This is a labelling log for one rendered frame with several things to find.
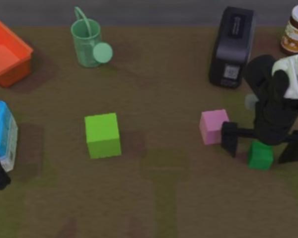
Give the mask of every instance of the jar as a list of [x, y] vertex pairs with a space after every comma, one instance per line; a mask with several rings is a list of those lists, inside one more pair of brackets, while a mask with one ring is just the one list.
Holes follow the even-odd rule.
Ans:
[[292, 10], [292, 15], [289, 18], [280, 44], [285, 54], [298, 54], [298, 5]]

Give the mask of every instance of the green cube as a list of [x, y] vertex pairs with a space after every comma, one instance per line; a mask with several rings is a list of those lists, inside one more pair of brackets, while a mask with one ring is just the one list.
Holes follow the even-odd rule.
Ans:
[[92, 159], [121, 155], [115, 113], [85, 117], [86, 142]]
[[273, 148], [253, 141], [248, 154], [248, 166], [252, 169], [269, 170], [274, 161]]

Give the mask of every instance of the green watering can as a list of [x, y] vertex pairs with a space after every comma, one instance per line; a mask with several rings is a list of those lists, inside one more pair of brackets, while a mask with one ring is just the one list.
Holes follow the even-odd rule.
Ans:
[[113, 50], [101, 40], [100, 25], [87, 19], [79, 7], [74, 9], [77, 20], [71, 26], [71, 33], [79, 64], [92, 68], [108, 63], [113, 57]]

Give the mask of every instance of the orange plastic bin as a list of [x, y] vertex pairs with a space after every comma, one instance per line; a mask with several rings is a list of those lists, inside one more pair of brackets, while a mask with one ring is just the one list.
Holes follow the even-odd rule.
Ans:
[[0, 21], [0, 86], [9, 87], [31, 73], [33, 49]]

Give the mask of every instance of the brown table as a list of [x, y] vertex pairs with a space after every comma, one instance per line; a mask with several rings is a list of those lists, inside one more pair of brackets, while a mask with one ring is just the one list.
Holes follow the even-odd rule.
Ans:
[[[0, 192], [0, 238], [150, 238], [157, 224], [158, 238], [298, 238], [298, 163], [254, 171], [202, 143], [202, 111], [225, 108], [241, 126], [254, 116], [245, 83], [208, 83], [215, 28], [104, 28], [115, 56], [94, 69], [78, 66], [69, 28], [14, 30], [35, 50], [34, 72], [0, 88], [20, 127], [13, 184]], [[257, 29], [253, 57], [282, 57], [282, 30]], [[108, 112], [118, 115], [123, 155], [91, 160], [84, 116]], [[249, 144], [240, 141], [240, 155]], [[182, 172], [160, 171], [153, 185], [144, 159]], [[186, 176], [175, 185], [166, 175]]]

